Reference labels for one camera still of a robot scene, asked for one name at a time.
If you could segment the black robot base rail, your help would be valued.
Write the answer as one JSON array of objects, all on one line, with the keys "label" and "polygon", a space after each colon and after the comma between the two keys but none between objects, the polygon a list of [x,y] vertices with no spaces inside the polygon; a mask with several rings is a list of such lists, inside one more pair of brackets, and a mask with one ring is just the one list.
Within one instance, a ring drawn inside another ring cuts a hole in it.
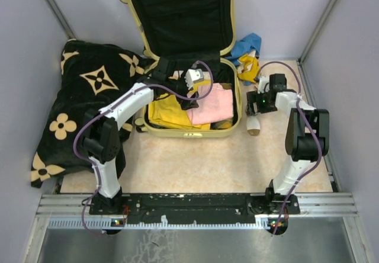
[{"label": "black robot base rail", "polygon": [[96,196],[89,213],[94,215],[121,214],[123,222],[131,224],[157,223],[165,216],[169,224],[248,224],[255,223],[259,214],[276,215],[282,204],[282,220],[300,214],[295,195],[228,193],[228,194],[123,194],[112,204]]}]

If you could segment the white egg-shaped container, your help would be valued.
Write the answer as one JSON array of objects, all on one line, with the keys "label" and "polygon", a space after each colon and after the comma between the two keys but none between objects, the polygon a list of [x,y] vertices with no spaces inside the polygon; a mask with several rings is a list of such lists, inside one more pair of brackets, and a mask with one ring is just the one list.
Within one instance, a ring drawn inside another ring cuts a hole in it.
[{"label": "white egg-shaped container", "polygon": [[261,131],[261,125],[256,116],[248,116],[246,119],[246,129],[251,136],[258,136]]}]

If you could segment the yellow black plaid shirt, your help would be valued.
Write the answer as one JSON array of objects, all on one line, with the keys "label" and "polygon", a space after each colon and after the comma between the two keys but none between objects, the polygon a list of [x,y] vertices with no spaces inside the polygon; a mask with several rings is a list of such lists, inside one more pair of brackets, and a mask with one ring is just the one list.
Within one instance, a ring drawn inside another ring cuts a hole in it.
[{"label": "yellow black plaid shirt", "polygon": [[225,129],[230,129],[233,127],[233,119],[229,118],[226,120],[218,121],[215,123],[211,123],[211,130],[225,130]]}]

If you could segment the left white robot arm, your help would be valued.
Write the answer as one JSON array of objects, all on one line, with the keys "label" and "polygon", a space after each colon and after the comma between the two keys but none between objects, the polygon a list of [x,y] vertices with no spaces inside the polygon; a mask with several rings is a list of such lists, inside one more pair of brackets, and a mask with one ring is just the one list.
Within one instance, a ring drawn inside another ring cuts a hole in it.
[{"label": "left white robot arm", "polygon": [[208,69],[204,62],[195,61],[178,79],[171,79],[170,69],[169,61],[159,61],[157,67],[137,79],[121,97],[99,110],[87,111],[83,127],[74,139],[75,155],[89,162],[95,173],[97,187],[90,200],[100,202],[112,214],[123,206],[123,192],[117,175],[117,161],[124,159],[119,137],[122,125],[162,94],[174,95],[185,104],[202,99],[200,95],[189,95],[189,92],[204,79],[204,70]]}]

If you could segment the yellow suitcase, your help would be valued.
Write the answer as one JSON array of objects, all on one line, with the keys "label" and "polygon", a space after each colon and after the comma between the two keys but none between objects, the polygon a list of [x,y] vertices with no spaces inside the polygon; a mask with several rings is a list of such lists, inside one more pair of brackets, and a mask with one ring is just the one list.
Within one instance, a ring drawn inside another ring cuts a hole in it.
[{"label": "yellow suitcase", "polygon": [[197,60],[210,67],[216,83],[230,85],[233,117],[228,128],[213,123],[208,130],[171,129],[149,120],[152,104],[142,108],[140,120],[159,137],[220,138],[232,134],[242,117],[242,92],[233,63],[226,59],[235,45],[233,0],[120,0],[128,4],[144,42],[144,54],[154,59],[147,73],[173,74]]}]

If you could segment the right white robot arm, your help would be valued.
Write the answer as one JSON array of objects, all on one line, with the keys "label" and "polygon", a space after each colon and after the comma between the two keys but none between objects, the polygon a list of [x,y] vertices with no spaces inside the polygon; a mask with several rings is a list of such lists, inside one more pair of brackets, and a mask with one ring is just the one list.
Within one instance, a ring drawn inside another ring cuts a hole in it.
[{"label": "right white robot arm", "polygon": [[287,88],[282,73],[259,78],[258,89],[246,94],[246,127],[256,136],[261,130],[258,114],[280,111],[288,118],[285,135],[287,157],[266,189],[265,208],[278,213],[293,199],[299,182],[313,172],[329,151],[329,112],[308,105],[299,92]]}]

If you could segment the yellow pants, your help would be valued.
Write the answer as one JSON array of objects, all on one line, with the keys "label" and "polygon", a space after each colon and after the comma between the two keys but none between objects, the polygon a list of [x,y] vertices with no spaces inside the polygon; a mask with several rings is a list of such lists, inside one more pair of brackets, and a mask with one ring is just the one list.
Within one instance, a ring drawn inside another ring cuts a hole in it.
[{"label": "yellow pants", "polygon": [[181,130],[210,130],[211,127],[210,123],[193,125],[175,95],[163,94],[161,99],[149,104],[147,111],[148,121],[156,126]]}]

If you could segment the pink towel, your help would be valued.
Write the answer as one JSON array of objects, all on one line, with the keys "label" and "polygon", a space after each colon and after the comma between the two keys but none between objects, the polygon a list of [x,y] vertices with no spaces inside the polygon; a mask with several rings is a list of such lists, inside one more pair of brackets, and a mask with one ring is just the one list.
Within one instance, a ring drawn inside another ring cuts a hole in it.
[{"label": "pink towel", "polygon": [[232,85],[213,84],[211,92],[197,103],[197,108],[187,110],[192,125],[216,123],[232,118],[234,115]]}]

